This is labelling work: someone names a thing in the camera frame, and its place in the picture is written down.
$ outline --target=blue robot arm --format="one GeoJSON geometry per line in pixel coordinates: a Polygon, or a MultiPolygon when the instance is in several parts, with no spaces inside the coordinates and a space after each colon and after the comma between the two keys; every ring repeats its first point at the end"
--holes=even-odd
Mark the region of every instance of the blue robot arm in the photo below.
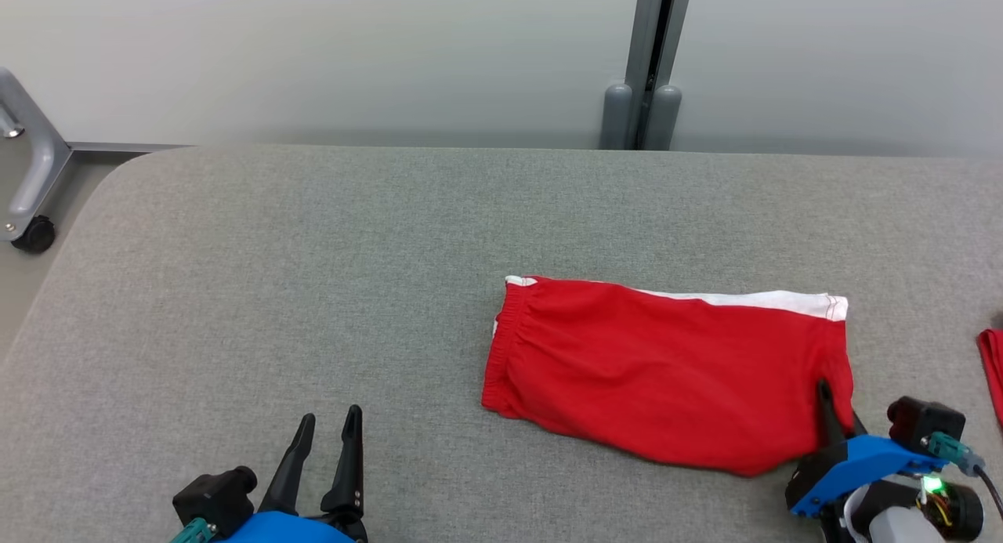
{"type": "Polygon", "coordinates": [[[186,528],[172,543],[368,543],[362,525],[362,409],[348,410],[341,432],[342,450],[329,493],[321,500],[322,515],[301,518],[296,512],[303,464],[310,455],[316,418],[304,416],[286,450],[265,497],[254,511],[248,494],[258,484],[251,469],[238,467],[222,475],[203,475],[174,498],[186,528]]]}
{"type": "MultiPolygon", "coordinates": [[[[957,442],[964,415],[939,402],[903,396],[889,406],[892,428],[889,438],[881,438],[868,435],[856,415],[854,431],[844,431],[824,380],[816,385],[816,396],[824,447],[802,458],[787,483],[792,514],[818,519],[826,543],[863,540],[871,522],[896,507],[914,512],[918,508],[921,519],[947,540],[978,537],[983,510],[974,490],[927,476],[949,463],[981,463],[957,442]],[[891,480],[896,475],[925,479],[930,487],[926,482],[917,488],[891,480]]],[[[900,527],[903,533],[909,531],[900,527]]]]}

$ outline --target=black wheel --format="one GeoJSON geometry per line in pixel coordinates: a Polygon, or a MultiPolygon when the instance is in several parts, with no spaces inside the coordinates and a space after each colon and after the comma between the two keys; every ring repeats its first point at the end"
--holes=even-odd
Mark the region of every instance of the black wheel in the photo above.
{"type": "Polygon", "coordinates": [[[39,254],[52,247],[54,241],[56,241],[55,224],[47,216],[35,216],[21,237],[10,244],[21,251],[39,254]]]}

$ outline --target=gray metal frame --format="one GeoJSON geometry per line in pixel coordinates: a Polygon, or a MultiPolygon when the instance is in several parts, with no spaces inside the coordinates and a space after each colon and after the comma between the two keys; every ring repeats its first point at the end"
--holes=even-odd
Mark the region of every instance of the gray metal frame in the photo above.
{"type": "Polygon", "coordinates": [[[672,145],[672,132],[676,128],[676,118],[679,116],[683,93],[679,87],[673,86],[670,82],[672,65],[676,61],[679,37],[682,36],[683,21],[688,6],[689,0],[672,0],[672,7],[669,9],[669,19],[662,40],[662,53],[658,60],[658,72],[655,75],[656,88],[652,92],[648,124],[645,126],[643,145],[645,150],[667,152],[672,145]]]}
{"type": "Polygon", "coordinates": [[[165,150],[180,150],[191,146],[169,146],[161,144],[94,144],[93,142],[67,142],[74,154],[96,152],[99,154],[152,154],[165,150]]]}
{"type": "Polygon", "coordinates": [[[0,213],[0,241],[21,237],[69,161],[70,149],[21,83],[0,67],[0,104],[4,108],[5,135],[27,133],[31,140],[31,166],[9,207],[0,213]]]}
{"type": "Polygon", "coordinates": [[[601,150],[669,149],[682,102],[682,91],[669,79],[688,6],[689,0],[672,0],[662,46],[655,48],[662,0],[637,0],[624,82],[606,90],[601,150]],[[657,68],[649,78],[656,49],[657,68]]]}

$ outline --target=gray fabric surface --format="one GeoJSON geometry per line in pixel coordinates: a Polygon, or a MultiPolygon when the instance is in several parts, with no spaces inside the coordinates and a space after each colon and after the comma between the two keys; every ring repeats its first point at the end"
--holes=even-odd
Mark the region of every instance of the gray fabric surface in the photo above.
{"type": "MultiPolygon", "coordinates": [[[[751,480],[658,466],[481,409],[508,274],[846,295],[864,422],[882,434],[899,395],[940,399],[1003,482],[974,341],[1003,311],[1001,188],[1001,164],[943,160],[140,158],[84,208],[0,366],[3,538],[169,540],[194,476],[248,465],[260,499],[305,412],[313,513],[356,402],[375,543],[816,540],[785,511],[789,465],[751,480]]],[[[977,488],[982,540],[999,539],[977,488]]]]}

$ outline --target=red fabric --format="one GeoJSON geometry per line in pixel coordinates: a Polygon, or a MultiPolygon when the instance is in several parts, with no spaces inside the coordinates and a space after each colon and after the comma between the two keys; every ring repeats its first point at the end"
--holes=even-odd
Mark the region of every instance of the red fabric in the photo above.
{"type": "Polygon", "coordinates": [[[993,398],[996,420],[1003,426],[1003,361],[1000,360],[1003,353],[1000,349],[1003,349],[1003,330],[987,329],[979,334],[979,351],[982,352],[982,364],[986,367],[989,395],[993,398]]]}
{"type": "Polygon", "coordinates": [[[817,379],[853,427],[844,321],[534,278],[507,286],[487,359],[506,418],[742,476],[818,449],[817,379]]]}

